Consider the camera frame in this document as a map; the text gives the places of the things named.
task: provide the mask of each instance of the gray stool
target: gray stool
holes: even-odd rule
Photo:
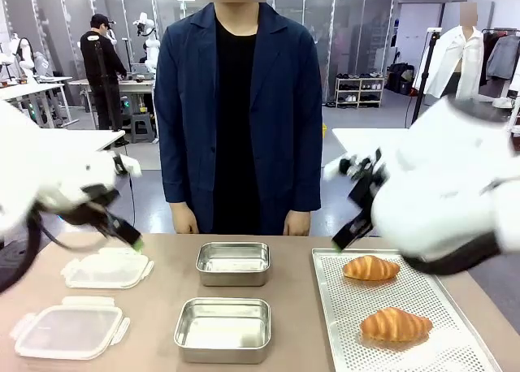
[[[146,134],[137,134],[137,123],[142,122],[146,127]],[[154,130],[152,128],[152,121],[150,114],[134,114],[132,115],[132,143],[137,141],[153,142],[155,139]]]

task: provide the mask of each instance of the metal tray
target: metal tray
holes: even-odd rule
[[[387,282],[346,279],[343,265],[373,254],[401,266]],[[411,269],[394,250],[312,251],[323,313],[337,372],[498,372],[479,334],[436,277]],[[361,337],[360,323],[385,307],[397,307],[433,322],[421,343],[395,344]]]
[[[259,299],[192,299],[175,329],[186,362],[259,364],[270,340],[271,309]]]
[[[197,257],[201,282],[212,287],[260,287],[270,266],[269,247],[258,242],[210,242]]]

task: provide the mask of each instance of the croissant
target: croissant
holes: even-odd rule
[[[381,309],[361,322],[363,335],[375,340],[408,342],[427,335],[433,324],[430,319],[406,313],[395,307]]]
[[[358,280],[388,280],[396,277],[399,269],[397,264],[376,256],[362,256],[343,266],[343,274]]]

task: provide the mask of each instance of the black t-shirt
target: black t-shirt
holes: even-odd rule
[[[238,37],[216,20],[219,110],[214,177],[216,234],[258,234],[260,200],[249,121],[256,35]]]
[[[80,39],[81,53],[83,54],[84,69],[87,79],[91,85],[101,85],[101,66],[98,54],[96,53],[95,41],[89,41],[89,37],[98,36],[101,49],[103,51],[103,61],[105,62],[106,75],[111,83],[117,84],[117,73],[122,76],[127,75],[127,70],[121,63],[119,56],[114,50],[112,42],[103,35],[95,31],[86,32]]]

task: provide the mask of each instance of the shoe rack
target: shoe rack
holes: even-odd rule
[[[340,90],[340,85],[348,84],[355,89]],[[383,77],[371,77],[371,78],[336,78],[335,87],[335,102],[336,108],[363,108],[363,107],[375,107],[381,106],[383,100],[383,89],[384,89],[384,78]],[[361,100],[362,96],[367,94],[377,95],[378,100]],[[347,98],[354,96],[356,101],[347,101]]]

